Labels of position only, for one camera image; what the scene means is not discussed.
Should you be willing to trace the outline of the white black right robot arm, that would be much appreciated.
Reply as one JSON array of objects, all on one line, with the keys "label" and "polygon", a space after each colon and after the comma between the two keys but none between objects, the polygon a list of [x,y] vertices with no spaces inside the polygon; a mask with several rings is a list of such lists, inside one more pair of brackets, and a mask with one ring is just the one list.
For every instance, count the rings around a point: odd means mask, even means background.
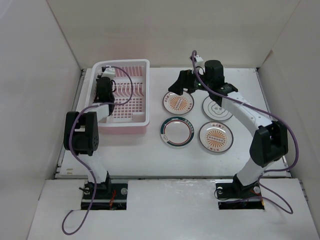
[{"label": "white black right robot arm", "polygon": [[247,163],[231,183],[219,185],[222,198],[244,199],[259,185],[259,177],[265,170],[288,153],[289,127],[274,117],[266,117],[266,111],[247,103],[235,86],[225,82],[224,67],[219,60],[206,61],[203,74],[194,63],[193,70],[180,71],[168,88],[179,96],[184,91],[192,94],[197,90],[207,91],[211,100],[236,117],[253,137]]}]

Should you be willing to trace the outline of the green red rimmed plate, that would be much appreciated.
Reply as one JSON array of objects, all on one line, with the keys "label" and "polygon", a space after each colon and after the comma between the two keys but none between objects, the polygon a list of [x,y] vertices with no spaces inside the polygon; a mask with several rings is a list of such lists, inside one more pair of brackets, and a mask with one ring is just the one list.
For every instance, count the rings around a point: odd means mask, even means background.
[{"label": "green red rimmed plate", "polygon": [[167,118],[160,127],[160,136],[164,143],[174,148],[187,146],[194,138],[193,124],[181,116]]}]

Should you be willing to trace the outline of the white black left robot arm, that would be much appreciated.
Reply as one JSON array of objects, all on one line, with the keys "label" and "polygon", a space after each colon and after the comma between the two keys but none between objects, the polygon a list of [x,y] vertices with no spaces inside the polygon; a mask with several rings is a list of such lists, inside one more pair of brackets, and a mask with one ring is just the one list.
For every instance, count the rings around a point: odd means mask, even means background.
[{"label": "white black left robot arm", "polygon": [[88,194],[95,192],[105,199],[111,195],[112,183],[108,171],[102,166],[96,150],[99,146],[98,122],[109,117],[114,111],[115,81],[109,77],[96,80],[94,105],[90,111],[80,113],[69,111],[65,117],[63,145],[65,150],[73,149],[74,154],[85,163],[88,183]]}]

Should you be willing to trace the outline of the white pink dish rack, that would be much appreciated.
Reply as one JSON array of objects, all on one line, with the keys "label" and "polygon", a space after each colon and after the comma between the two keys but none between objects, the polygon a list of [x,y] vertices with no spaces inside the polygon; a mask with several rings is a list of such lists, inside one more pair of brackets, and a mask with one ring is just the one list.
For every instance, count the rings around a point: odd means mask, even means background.
[{"label": "white pink dish rack", "polygon": [[122,59],[97,62],[92,67],[85,106],[94,104],[96,80],[102,67],[115,68],[113,113],[98,122],[101,134],[142,135],[150,123],[150,62],[147,59]]}]

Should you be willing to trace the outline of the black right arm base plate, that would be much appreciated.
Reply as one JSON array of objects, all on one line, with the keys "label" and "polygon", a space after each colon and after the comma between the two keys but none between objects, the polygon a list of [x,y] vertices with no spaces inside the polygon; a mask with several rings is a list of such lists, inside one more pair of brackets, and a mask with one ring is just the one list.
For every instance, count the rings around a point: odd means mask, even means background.
[{"label": "black right arm base plate", "polygon": [[218,200],[219,210],[265,209],[258,183],[240,189],[233,182],[216,182],[215,187],[214,195]]}]

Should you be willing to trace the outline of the white plate grey emblem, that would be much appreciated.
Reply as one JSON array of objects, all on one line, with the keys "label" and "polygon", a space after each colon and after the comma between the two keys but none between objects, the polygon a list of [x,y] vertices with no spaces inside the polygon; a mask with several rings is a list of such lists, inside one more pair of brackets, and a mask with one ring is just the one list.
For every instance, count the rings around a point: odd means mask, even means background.
[{"label": "white plate grey emblem", "polygon": [[202,102],[202,111],[208,118],[218,122],[227,121],[233,116],[229,111],[210,99],[209,96]]}]

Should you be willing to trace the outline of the orange sunburst plate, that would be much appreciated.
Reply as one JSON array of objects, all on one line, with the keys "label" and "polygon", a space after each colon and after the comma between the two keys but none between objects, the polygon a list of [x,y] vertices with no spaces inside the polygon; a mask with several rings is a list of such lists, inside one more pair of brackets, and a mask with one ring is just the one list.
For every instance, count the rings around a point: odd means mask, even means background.
[{"label": "orange sunburst plate", "polygon": [[182,95],[175,94],[173,92],[167,92],[162,100],[164,109],[174,115],[188,114],[194,107],[194,98],[183,91]]},{"label": "orange sunburst plate", "polygon": [[201,145],[211,153],[223,154],[234,143],[231,129],[222,122],[210,121],[201,126],[198,132]]}]

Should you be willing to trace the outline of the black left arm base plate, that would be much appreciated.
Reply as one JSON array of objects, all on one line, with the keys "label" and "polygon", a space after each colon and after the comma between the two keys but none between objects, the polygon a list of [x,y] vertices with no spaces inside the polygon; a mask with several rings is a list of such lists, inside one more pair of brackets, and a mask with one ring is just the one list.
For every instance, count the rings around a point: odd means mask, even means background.
[{"label": "black left arm base plate", "polygon": [[[92,200],[94,186],[86,183],[79,188],[82,191],[81,210],[87,210]],[[91,206],[91,210],[126,210],[128,196],[127,182],[113,182],[109,189],[98,188]]]}]

